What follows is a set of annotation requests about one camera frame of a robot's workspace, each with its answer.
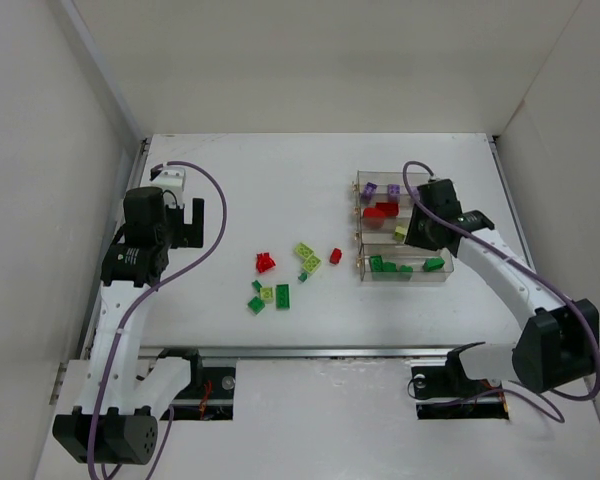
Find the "red rectangular lego brick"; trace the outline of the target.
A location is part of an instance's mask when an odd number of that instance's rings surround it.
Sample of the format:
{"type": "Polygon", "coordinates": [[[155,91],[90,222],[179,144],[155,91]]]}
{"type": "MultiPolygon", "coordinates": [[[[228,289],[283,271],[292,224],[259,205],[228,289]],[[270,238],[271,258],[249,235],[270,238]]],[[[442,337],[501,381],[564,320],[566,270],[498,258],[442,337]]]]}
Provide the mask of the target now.
{"type": "Polygon", "coordinates": [[[393,202],[377,202],[375,208],[381,211],[387,218],[396,218],[400,213],[400,206],[393,202]]]}

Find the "red rounded lego brick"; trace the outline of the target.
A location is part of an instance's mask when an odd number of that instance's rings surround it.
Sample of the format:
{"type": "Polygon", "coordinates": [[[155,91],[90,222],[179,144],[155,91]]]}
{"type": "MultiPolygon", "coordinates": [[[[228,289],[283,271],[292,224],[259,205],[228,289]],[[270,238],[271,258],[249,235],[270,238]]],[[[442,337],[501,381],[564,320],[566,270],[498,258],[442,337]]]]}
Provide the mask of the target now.
{"type": "Polygon", "coordinates": [[[375,207],[367,207],[362,212],[361,223],[367,229],[381,229],[385,220],[386,216],[375,207]]]}

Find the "lime lego brick carried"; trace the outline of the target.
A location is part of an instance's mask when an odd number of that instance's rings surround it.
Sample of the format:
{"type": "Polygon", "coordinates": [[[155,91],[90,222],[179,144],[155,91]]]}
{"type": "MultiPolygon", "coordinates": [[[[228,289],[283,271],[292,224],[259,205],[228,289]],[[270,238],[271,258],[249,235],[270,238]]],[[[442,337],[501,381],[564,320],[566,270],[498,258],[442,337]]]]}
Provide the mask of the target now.
{"type": "Polygon", "coordinates": [[[396,242],[405,244],[407,234],[408,234],[408,229],[406,227],[397,225],[394,229],[393,238],[396,242]]]}

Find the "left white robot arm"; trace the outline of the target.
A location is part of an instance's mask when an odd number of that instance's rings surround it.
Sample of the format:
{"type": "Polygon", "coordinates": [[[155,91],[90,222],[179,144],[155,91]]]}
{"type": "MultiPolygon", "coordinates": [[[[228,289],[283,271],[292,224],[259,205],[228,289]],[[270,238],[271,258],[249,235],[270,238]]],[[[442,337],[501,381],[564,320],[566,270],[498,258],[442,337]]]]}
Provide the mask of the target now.
{"type": "Polygon", "coordinates": [[[189,360],[168,356],[143,380],[138,356],[152,296],[175,248],[203,245],[204,202],[192,221],[171,190],[140,187],[123,200],[124,221],[101,267],[98,326],[81,393],[71,413],[55,417],[54,438],[79,463],[147,464],[157,426],[191,381],[189,360]]]}

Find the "green lego brick carried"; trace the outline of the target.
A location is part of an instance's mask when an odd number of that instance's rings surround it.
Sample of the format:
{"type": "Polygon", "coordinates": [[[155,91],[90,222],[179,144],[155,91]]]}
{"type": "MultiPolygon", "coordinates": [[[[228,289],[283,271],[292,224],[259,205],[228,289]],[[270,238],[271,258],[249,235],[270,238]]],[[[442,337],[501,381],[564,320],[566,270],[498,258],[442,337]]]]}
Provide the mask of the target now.
{"type": "Polygon", "coordinates": [[[444,266],[445,260],[442,257],[430,257],[424,261],[422,270],[426,273],[431,273],[442,270],[444,266]]]}

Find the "small purple lego brick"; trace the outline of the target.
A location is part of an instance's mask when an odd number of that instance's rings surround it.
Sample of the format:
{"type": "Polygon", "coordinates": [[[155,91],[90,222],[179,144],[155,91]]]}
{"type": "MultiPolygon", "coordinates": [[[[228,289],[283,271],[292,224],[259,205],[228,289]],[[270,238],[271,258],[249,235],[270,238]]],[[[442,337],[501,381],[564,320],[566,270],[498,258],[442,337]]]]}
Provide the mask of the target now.
{"type": "Polygon", "coordinates": [[[373,182],[367,182],[362,186],[360,191],[360,201],[363,204],[368,204],[377,192],[378,186],[373,182]]]}

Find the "red irregular lego piece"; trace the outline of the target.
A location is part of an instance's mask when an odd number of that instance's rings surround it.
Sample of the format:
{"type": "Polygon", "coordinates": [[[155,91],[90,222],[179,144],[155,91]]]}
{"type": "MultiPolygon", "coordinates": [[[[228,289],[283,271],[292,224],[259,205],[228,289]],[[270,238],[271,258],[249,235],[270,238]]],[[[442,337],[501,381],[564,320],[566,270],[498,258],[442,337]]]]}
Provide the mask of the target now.
{"type": "Polygon", "coordinates": [[[269,252],[261,252],[256,255],[256,270],[259,274],[268,272],[275,266],[276,263],[269,252]]]}

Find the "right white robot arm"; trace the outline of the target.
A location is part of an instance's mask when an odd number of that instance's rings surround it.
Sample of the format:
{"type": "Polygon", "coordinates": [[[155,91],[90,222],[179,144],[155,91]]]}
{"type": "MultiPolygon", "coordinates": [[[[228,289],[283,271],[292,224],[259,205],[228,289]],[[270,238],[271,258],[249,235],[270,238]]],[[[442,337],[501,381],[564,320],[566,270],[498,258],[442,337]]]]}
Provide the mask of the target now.
{"type": "Polygon", "coordinates": [[[450,180],[407,191],[414,207],[406,244],[448,250],[482,278],[521,329],[512,344],[478,341],[457,349],[451,355],[457,370],[471,380],[515,381],[535,393],[600,374],[599,314],[591,302],[574,301],[540,278],[488,217],[463,211],[450,180]]]}

